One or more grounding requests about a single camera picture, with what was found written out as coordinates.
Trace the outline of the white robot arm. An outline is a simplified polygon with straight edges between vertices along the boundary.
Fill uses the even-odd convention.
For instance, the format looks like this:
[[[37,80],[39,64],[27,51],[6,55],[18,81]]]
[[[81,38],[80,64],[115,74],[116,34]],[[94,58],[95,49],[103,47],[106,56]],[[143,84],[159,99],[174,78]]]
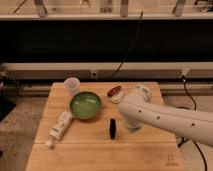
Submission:
[[[213,147],[213,113],[152,104],[150,89],[144,85],[132,88],[118,110],[130,131],[145,123]]]

